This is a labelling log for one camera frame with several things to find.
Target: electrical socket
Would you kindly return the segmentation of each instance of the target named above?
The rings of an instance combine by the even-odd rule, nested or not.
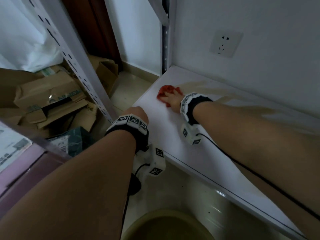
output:
[[[241,32],[219,29],[214,34],[209,51],[218,56],[232,58],[242,37]]]

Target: plastic sheet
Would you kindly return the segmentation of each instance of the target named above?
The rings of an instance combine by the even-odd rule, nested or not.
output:
[[[28,0],[1,0],[0,19],[0,68],[37,72],[62,63],[57,44]]]

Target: floor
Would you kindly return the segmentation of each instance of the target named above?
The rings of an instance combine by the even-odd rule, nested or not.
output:
[[[128,72],[121,72],[111,102],[121,114],[134,104],[152,84]],[[95,124],[92,135],[99,139],[110,123],[103,117]],[[134,162],[134,171],[139,162]],[[138,218],[157,209],[175,209],[193,215],[216,240],[261,239],[288,240],[272,227],[221,196],[215,189],[199,182],[173,164],[159,177],[141,178],[142,189],[130,197],[123,233]]]

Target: hand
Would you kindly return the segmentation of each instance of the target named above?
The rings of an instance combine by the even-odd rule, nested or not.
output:
[[[136,116],[140,117],[144,122],[149,124],[148,116],[147,116],[146,112],[144,112],[143,108],[130,107],[127,110],[123,111],[123,113],[121,115],[129,115],[129,114],[136,115]]]
[[[172,111],[175,113],[180,113],[180,103],[184,98],[184,95],[180,95],[176,90],[172,93],[164,92],[166,97],[161,97],[160,99],[162,101],[165,101],[166,103],[169,103],[171,105]]]

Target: red rag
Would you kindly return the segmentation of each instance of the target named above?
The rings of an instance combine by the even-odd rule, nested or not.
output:
[[[180,91],[179,87],[175,88],[174,86],[171,86],[171,85],[164,85],[160,88],[158,95],[157,95],[157,99],[160,100],[161,102],[165,103],[167,107],[171,107],[171,105],[169,103],[162,101],[160,98],[166,97],[165,92],[174,94],[174,90],[177,91],[178,94],[183,95],[183,93]]]

